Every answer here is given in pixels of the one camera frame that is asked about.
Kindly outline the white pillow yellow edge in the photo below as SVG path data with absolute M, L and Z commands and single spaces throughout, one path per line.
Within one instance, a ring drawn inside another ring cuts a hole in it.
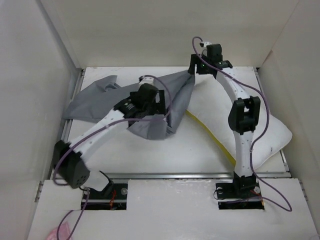
M 187 112 L 213 136 L 215 142 L 236 161 L 242 154 L 254 169 L 283 149 L 292 139 L 292 132 L 277 118 L 267 115 L 264 106 L 259 112 L 255 131 L 239 134 L 231 130 L 228 117 L 233 106 L 223 86 L 215 80 L 196 83 Z

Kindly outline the grey pillowcase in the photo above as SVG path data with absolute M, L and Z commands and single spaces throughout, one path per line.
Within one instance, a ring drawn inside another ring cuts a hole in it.
M 129 131 L 147 140 L 164 140 L 174 135 L 187 110 L 195 76 L 186 70 L 160 76 L 149 85 L 142 82 L 120 86 L 117 76 L 96 80 L 80 91 L 62 117 L 98 123 L 112 109 L 124 110 L 131 119 Z

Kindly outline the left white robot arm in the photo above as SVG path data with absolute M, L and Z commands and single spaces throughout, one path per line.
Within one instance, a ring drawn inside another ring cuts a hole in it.
M 53 181 L 64 180 L 62 186 L 88 188 L 101 198 L 112 193 L 113 181 L 102 171 L 90 170 L 86 162 L 108 140 L 137 122 L 163 120 L 167 114 L 165 92 L 152 84 L 143 83 L 137 91 L 118 102 L 108 114 L 79 137 L 59 140 L 53 151 Z

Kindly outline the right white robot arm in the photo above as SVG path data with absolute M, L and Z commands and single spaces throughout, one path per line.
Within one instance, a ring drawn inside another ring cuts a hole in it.
M 204 52 L 191 55 L 188 73 L 212 75 L 222 85 L 232 103 L 227 120 L 235 139 L 236 164 L 232 182 L 216 184 L 217 197 L 220 200 L 251 198 L 257 186 L 251 167 L 251 145 L 259 122 L 261 100 L 257 96 L 250 96 L 238 80 L 224 71 L 225 68 L 232 68 L 232 64 L 223 60 L 220 44 L 201 41 L 199 45 Z

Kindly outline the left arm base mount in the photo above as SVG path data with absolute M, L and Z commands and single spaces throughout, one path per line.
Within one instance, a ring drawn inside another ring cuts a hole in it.
M 109 180 L 109 184 L 103 191 L 97 191 L 89 188 L 88 193 L 83 186 L 79 189 L 82 191 L 82 199 L 80 208 L 92 211 L 122 211 L 127 209 L 128 183 L 116 182 L 110 179 L 107 175 L 105 177 Z

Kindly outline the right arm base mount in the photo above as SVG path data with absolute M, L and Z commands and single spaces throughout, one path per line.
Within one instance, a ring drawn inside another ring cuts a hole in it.
M 256 181 L 252 186 L 240 189 L 233 182 L 215 184 L 214 198 L 219 210 L 264 210 L 261 189 Z

